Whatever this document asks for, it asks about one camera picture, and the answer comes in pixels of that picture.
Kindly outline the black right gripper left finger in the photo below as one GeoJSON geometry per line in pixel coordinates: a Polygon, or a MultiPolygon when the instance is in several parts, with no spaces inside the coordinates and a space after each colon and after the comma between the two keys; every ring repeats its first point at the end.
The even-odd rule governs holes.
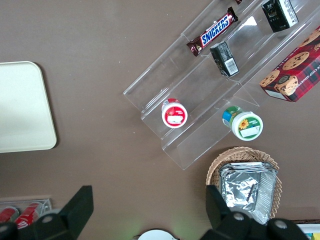
{"type": "Polygon", "coordinates": [[[18,230],[19,240],[76,240],[94,211],[93,188],[82,186],[59,211],[18,230]]]}

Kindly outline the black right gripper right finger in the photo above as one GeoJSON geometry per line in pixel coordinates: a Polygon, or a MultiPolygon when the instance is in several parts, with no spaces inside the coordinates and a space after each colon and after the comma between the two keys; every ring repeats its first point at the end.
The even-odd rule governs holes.
{"type": "Polygon", "coordinates": [[[211,224],[202,240],[266,240],[267,227],[247,214],[231,211],[215,185],[206,187],[206,213],[211,224]]]}

